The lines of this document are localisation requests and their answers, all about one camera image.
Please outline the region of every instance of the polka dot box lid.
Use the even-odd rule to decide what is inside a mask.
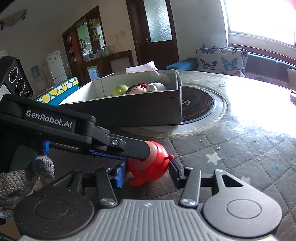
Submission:
[[[58,95],[64,93],[66,90],[70,89],[72,86],[77,85],[77,84],[78,84],[78,80],[76,77],[66,80],[64,83],[62,83],[58,87],[52,89],[48,93],[44,94],[36,101],[42,102],[42,103],[48,103],[51,100],[53,100],[55,97],[57,97]]]

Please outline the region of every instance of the gloved hand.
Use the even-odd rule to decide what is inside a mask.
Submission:
[[[54,179],[54,165],[47,156],[37,156],[31,169],[0,173],[0,218],[10,218],[16,205],[33,193],[39,177]]]

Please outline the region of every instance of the door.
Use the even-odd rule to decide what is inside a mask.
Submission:
[[[179,61],[169,0],[126,0],[139,64],[158,69]]]
[[[53,79],[66,74],[59,51],[47,56],[46,59]]]

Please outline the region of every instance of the red toy figurine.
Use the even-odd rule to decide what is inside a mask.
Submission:
[[[168,155],[165,148],[159,143],[146,142],[150,147],[150,155],[144,161],[132,158],[127,160],[128,172],[131,172],[135,177],[128,180],[128,185],[132,187],[161,178],[168,169],[169,160],[174,159],[174,156]]]

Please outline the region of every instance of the green ball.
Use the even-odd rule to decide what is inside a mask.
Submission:
[[[113,95],[123,95],[128,90],[128,87],[126,85],[118,85],[113,90]]]

